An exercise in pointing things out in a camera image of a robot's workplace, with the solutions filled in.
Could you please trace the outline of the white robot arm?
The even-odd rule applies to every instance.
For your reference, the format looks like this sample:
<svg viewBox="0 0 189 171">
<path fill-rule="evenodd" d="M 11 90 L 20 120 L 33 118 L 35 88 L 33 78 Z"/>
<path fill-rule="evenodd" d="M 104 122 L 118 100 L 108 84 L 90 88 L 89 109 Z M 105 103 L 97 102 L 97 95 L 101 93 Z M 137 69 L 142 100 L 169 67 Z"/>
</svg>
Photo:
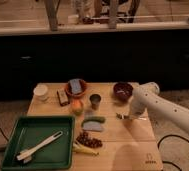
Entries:
<svg viewBox="0 0 189 171">
<path fill-rule="evenodd" d="M 138 118 L 145 109 L 152 109 L 166 117 L 189 135 L 189 109 L 159 96 L 160 88 L 155 82 L 137 85 L 132 91 L 130 116 Z"/>
</svg>

